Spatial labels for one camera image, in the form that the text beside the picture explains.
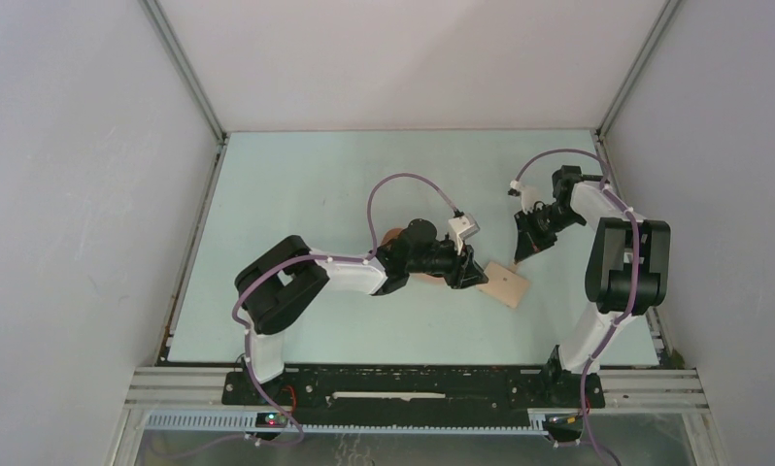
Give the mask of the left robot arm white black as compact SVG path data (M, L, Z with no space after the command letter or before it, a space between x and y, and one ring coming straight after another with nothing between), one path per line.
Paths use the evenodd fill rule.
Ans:
M314 250L300 236L290 235L242 269L234 280L238 300L232 315L245 328L246 392L259 404L279 399L284 333L323 291L384 296L414 275L438 279L451 289L488 283L465 242L478 225L462 215L450 219L449 227L440 237L433 223L416 218L362 256Z

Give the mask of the pink oval tray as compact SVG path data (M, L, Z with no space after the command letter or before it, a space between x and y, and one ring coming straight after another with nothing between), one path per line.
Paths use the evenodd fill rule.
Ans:
M382 241L380 242L380 246L386 248L389 246L403 231L401 227L392 228L390 229L383 237ZM428 284L434 284L434 285L445 285L446 282L443 278L440 277L433 277L428 274L422 274L422 273L412 273L410 275L410 278L412 280L416 280L422 283L428 283Z

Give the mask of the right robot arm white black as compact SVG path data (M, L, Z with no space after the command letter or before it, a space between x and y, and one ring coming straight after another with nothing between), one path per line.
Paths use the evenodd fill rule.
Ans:
M550 406L603 406L599 358L631 322L658 306L666 295L671 229L667 222L636 214L601 176L563 165L552 175L554 201L544 203L537 190L513 180L509 195L520 199L515 213L517 242L513 262L556 244L572 225L594 233L585 274L589 301L572 333L542 366L536 391Z

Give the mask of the tan leather card holder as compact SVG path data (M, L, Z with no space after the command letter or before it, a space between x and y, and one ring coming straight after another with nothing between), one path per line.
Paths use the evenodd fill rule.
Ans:
M488 263L485 275L488 281L477 288L510 309L516 309L531 288L531 281L497 262Z

